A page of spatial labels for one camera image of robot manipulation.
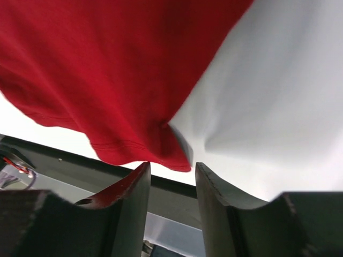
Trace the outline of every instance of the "red wire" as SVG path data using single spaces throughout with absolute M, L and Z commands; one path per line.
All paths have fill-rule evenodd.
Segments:
M 25 174 L 29 174 L 29 172 L 28 172 L 27 170 L 25 170 L 25 169 L 23 169 L 23 168 L 19 167 L 19 166 L 18 166 L 18 165 L 16 165 L 14 162 L 12 162 L 10 159 L 8 159 L 8 158 L 4 157 L 4 161 L 5 161 L 5 162 L 7 162 L 7 164 L 9 164 L 9 165 L 11 165 L 11 166 L 15 167 L 16 169 L 18 169 L 18 170 L 22 171 L 23 173 L 25 173 Z

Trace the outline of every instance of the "machine part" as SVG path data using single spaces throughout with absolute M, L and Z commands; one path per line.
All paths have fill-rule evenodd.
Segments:
M 14 148 L 0 145 L 0 162 L 0 190 L 18 182 L 26 185 L 23 190 L 32 188 L 36 182 L 37 173 L 33 170 L 34 166 L 28 158 Z M 22 181 L 23 176 L 20 173 L 30 178 L 28 184 Z
M 141 250 L 141 257 L 149 257 L 151 255 L 153 247 L 154 247 L 153 244 L 151 244 L 147 240 L 144 240 L 143 241 L 143 247 Z
M 131 172 L 124 167 L 13 137 L 5 136 L 0 145 L 15 148 L 25 155 L 35 164 L 38 175 L 42 174 L 92 193 L 103 190 Z M 148 211 L 201 229 L 195 186 L 151 175 Z
M 0 256 L 140 256 L 150 164 L 75 205 L 47 190 L 0 192 Z
M 168 249 L 165 249 L 159 245 L 155 245 L 151 252 L 151 257 L 184 257 L 178 253 L 172 252 Z
M 343 193 L 283 193 L 257 199 L 197 163 L 207 257 L 343 256 Z

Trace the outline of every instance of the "white cloth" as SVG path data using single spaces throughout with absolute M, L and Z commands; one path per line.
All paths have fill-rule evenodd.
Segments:
M 170 125 L 264 200 L 343 190 L 342 0 L 256 0 Z

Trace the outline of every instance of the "cable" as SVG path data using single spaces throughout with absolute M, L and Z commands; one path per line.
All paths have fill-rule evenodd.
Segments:
M 7 181 L 4 182 L 4 184 L 1 186 L 2 189 L 14 184 L 14 183 L 17 183 L 19 182 L 20 179 L 19 178 L 14 178 L 14 179 L 9 179 Z
M 31 170 L 31 169 L 29 170 L 28 168 L 22 168 L 21 166 L 16 165 L 14 162 L 12 162 L 10 159 L 8 159 L 8 158 L 6 158 L 6 157 L 4 157 L 3 160 L 4 160 L 8 165 L 11 165 L 11 166 L 15 167 L 17 170 L 19 170 L 19 173 L 25 173 L 25 174 L 28 175 L 29 178 L 32 178 L 30 184 L 29 184 L 25 189 L 23 189 L 23 190 L 28 190 L 28 189 L 30 189 L 30 188 L 34 185 L 34 183 L 36 182 L 36 179 L 37 179 L 37 174 L 36 174 L 35 171 L 33 171 L 33 170 Z

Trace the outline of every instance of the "red t-shirt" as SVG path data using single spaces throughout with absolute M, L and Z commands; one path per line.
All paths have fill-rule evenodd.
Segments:
M 188 171 L 168 121 L 251 2 L 2 0 L 0 90 L 105 162 Z

